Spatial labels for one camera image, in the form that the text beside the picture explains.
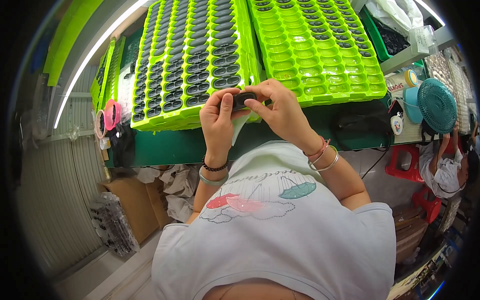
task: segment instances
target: corrugated metal wall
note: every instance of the corrugated metal wall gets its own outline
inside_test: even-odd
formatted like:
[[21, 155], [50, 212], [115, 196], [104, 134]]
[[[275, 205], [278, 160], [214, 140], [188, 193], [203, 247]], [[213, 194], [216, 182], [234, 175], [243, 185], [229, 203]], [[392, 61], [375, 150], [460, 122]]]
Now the corrugated metal wall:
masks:
[[[89, 92], [96, 67], [87, 66], [73, 92]], [[70, 98], [53, 137], [75, 126], [91, 131], [91, 98]], [[17, 199], [27, 239], [45, 274], [52, 278], [98, 249], [102, 243], [88, 204], [104, 180], [93, 135], [75, 141], [41, 143], [24, 154]]]

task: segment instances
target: teal umbrella print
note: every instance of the teal umbrella print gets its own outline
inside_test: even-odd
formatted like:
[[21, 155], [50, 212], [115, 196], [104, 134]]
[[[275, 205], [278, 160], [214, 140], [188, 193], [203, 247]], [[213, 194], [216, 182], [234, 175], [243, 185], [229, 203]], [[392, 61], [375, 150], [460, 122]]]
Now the teal umbrella print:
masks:
[[294, 183], [292, 187], [286, 190], [283, 190], [283, 192], [280, 195], [278, 195], [280, 198], [283, 198], [283, 199], [298, 199], [310, 194], [317, 188], [317, 185], [315, 183], [304, 182], [304, 183], [297, 184], [290, 178], [287, 178], [284, 176], [282, 176], [282, 178], [290, 180], [291, 182]]

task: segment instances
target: fluorescent light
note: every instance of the fluorescent light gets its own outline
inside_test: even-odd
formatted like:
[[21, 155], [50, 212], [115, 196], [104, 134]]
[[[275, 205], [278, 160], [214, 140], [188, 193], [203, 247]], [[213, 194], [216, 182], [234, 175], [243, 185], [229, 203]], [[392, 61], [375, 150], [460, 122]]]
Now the fluorescent light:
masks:
[[440, 24], [442, 24], [442, 26], [445, 26], [445, 22], [442, 19], [440, 19], [440, 17], [430, 8], [430, 6], [425, 4], [425, 2], [423, 2], [422, 0], [415, 0], [415, 1], [421, 6], [423, 6], [423, 8], [426, 9], [435, 19], [437, 19], [437, 21]]
[[135, 12], [137, 9], [139, 9], [143, 4], [145, 4], [148, 0], [138, 0], [134, 5], [132, 5], [129, 9], [127, 9], [113, 24], [102, 34], [102, 36], [98, 39], [98, 41], [95, 43], [95, 45], [92, 47], [90, 52], [88, 52], [87, 56], [85, 57], [84, 61], [80, 65], [80, 68], [78, 69], [77, 73], [73, 77], [72, 82], [70, 83], [70, 86], [67, 89], [67, 92], [65, 93], [65, 96], [63, 97], [62, 104], [60, 106], [60, 111], [57, 115], [57, 119], [55, 120], [55, 125], [53, 126], [54, 129], [57, 128], [59, 121], [60, 121], [60, 116], [65, 108], [65, 104], [67, 103], [68, 97], [70, 96], [70, 93], [73, 90], [73, 86], [75, 83], [77, 83], [78, 78], [80, 77], [80, 74], [84, 71], [85, 67], [87, 66], [88, 62], [92, 58], [92, 56], [95, 54], [95, 52], [100, 48], [100, 46], [103, 44], [103, 42], [110, 37], [110, 35], [113, 33], [113, 31], [120, 26], [120, 24], [125, 21], [133, 12]]

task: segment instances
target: workbench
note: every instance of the workbench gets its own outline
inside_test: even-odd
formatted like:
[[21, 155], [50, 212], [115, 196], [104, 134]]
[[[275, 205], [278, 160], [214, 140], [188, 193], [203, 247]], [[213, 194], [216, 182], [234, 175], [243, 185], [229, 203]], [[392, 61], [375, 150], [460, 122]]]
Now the workbench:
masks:
[[[384, 97], [381, 101], [386, 105], [387, 100], [388, 97]], [[304, 108], [303, 112], [310, 126], [319, 135], [330, 138], [332, 133], [329, 128], [332, 118], [347, 105], [349, 103], [315, 106]], [[235, 160], [255, 147], [273, 140], [281, 139], [272, 132], [265, 121], [245, 124], [228, 154], [228, 159]], [[376, 148], [386, 144], [385, 137], [378, 134], [351, 135], [343, 138], [342, 142], [350, 150]], [[338, 147], [334, 140], [331, 144]], [[135, 160], [131, 167], [200, 163], [205, 151], [202, 128], [155, 133], [137, 131]], [[112, 157], [111, 149], [109, 149], [109, 157]], [[107, 167], [113, 167], [112, 159], [105, 163]]]

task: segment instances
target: red plastic stool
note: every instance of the red plastic stool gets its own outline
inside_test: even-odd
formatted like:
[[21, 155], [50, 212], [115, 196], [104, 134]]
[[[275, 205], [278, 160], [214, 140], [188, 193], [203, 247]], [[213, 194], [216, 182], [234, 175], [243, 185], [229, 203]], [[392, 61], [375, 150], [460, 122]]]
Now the red plastic stool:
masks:
[[440, 207], [442, 207], [442, 200], [435, 196], [427, 185], [423, 185], [423, 188], [420, 192], [415, 192], [412, 195], [412, 202], [415, 207], [419, 205], [427, 212], [427, 217], [425, 221], [430, 224], [435, 218], [437, 218], [438, 213], [440, 212]]
[[[392, 159], [390, 160], [390, 164], [385, 167], [385, 173], [397, 178], [408, 179], [414, 182], [423, 182], [419, 171], [419, 149], [413, 144], [405, 144], [393, 146], [392, 150]], [[412, 155], [408, 170], [396, 168], [396, 161], [398, 160], [398, 153], [400, 151], [409, 152]]]

